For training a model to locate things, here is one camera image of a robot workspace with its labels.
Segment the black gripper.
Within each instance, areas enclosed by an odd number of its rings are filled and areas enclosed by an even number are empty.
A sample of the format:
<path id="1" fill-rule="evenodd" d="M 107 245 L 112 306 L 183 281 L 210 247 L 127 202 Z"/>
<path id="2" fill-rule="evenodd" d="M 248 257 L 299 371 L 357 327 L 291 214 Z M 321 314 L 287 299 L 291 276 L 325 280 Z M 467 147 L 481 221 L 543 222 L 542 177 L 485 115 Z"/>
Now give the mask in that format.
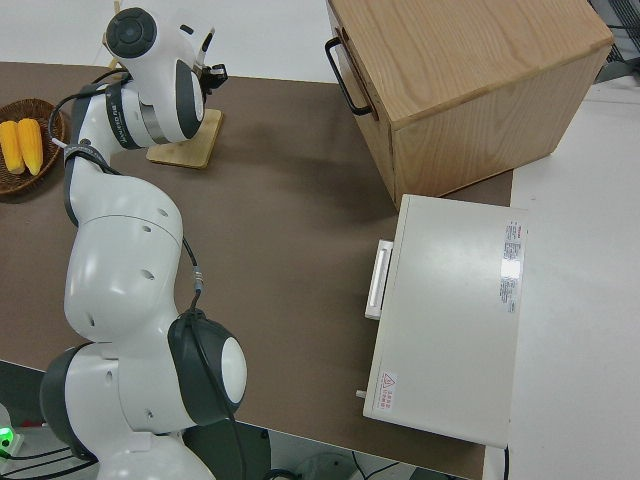
<path id="1" fill-rule="evenodd" d="M 216 64 L 204 66 L 199 73 L 198 82 L 203 95 L 210 95 L 212 90 L 218 89 L 228 79 L 226 66 Z"/>

